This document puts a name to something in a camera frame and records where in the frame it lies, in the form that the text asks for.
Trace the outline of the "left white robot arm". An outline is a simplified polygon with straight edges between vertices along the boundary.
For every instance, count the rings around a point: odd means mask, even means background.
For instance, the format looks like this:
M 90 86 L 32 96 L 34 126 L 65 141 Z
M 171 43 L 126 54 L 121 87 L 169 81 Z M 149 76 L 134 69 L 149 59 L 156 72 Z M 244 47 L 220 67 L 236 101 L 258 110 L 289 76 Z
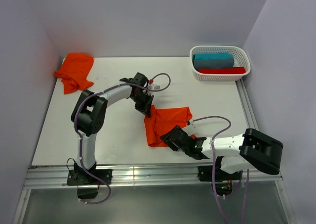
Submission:
M 135 109 L 146 117 L 151 116 L 151 104 L 154 97 L 147 93 L 149 79 L 137 73 L 133 78 L 123 78 L 118 84 L 98 93 L 84 90 L 72 112 L 71 121 L 78 134 L 78 158 L 75 161 L 79 169 L 78 178 L 85 184 L 96 179 L 95 144 L 96 135 L 101 130 L 106 110 L 122 99 L 132 99 Z

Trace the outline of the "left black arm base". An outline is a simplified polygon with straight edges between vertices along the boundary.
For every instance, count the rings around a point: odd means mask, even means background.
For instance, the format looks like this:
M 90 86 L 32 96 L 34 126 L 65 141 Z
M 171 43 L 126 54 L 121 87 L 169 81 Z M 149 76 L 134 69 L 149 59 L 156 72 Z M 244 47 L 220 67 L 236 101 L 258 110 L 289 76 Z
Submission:
M 112 181 L 112 169 L 97 169 L 94 164 L 88 173 L 74 162 L 73 169 L 68 169 L 66 186 L 77 186 L 77 197 L 81 202 L 87 204 L 99 204 L 109 199 L 111 195 L 110 184 Z M 100 186 L 105 185 L 108 188 L 107 196 L 100 201 L 92 201 L 99 194 Z

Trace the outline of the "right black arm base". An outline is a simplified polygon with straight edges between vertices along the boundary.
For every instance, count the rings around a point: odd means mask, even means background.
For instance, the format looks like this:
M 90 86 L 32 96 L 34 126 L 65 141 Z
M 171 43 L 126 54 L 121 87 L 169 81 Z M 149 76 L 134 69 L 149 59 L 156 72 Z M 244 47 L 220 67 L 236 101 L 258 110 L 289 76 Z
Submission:
M 197 178 L 201 182 L 212 182 L 213 166 L 198 166 Z M 234 190 L 233 181 L 238 180 L 238 187 L 242 179 L 242 171 L 228 174 L 220 169 L 215 169 L 215 188 L 218 195 L 230 195 Z

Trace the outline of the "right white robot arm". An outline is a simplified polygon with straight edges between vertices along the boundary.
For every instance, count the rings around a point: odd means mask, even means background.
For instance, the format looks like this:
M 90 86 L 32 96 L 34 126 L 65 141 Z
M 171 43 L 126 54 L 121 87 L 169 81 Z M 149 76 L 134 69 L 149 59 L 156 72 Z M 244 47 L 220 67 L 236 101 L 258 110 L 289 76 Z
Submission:
M 283 144 L 256 129 L 223 138 L 191 137 L 179 126 L 160 139 L 173 151 L 181 150 L 195 160 L 213 159 L 214 175 L 225 179 L 229 174 L 256 168 L 269 175 L 280 171 Z

